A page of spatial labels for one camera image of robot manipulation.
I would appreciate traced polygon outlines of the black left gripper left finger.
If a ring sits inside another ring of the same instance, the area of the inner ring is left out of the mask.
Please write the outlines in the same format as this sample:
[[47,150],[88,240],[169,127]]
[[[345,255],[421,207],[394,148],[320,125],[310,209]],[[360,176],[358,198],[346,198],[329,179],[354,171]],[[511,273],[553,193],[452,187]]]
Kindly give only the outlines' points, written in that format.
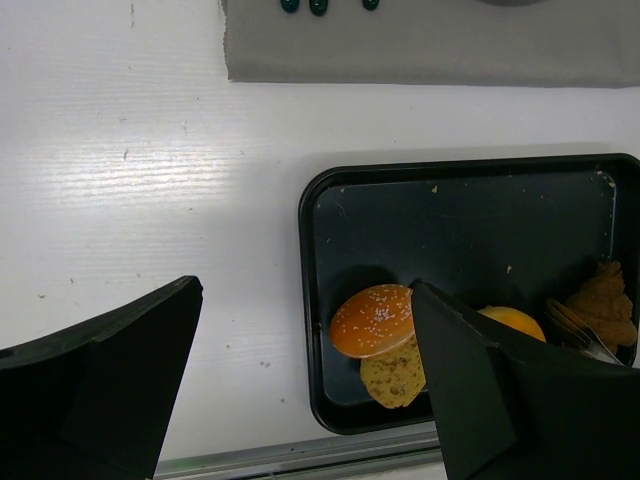
[[203,303],[183,276],[1,351],[4,479],[154,476]]

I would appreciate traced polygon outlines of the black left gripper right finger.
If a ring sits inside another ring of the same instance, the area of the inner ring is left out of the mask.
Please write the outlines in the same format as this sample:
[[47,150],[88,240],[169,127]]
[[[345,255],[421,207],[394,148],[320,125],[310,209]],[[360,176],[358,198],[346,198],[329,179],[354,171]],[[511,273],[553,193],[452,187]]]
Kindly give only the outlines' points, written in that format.
[[635,479],[639,373],[541,342],[428,283],[412,312],[451,479]]

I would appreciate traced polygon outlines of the orange bagel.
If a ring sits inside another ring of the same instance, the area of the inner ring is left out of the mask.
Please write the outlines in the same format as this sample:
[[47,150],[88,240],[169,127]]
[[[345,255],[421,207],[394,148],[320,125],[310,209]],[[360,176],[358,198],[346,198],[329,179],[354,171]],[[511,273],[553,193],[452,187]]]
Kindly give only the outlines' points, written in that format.
[[478,310],[478,313],[541,342],[546,341],[538,322],[520,310],[505,306],[487,306]]

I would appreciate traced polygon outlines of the metal food tongs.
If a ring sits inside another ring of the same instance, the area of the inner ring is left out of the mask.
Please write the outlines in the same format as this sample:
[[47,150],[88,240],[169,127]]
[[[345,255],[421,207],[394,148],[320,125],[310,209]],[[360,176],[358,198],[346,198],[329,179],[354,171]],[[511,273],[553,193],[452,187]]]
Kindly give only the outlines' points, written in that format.
[[613,365],[623,365],[583,320],[557,300],[545,301],[545,314],[563,341],[583,356]]

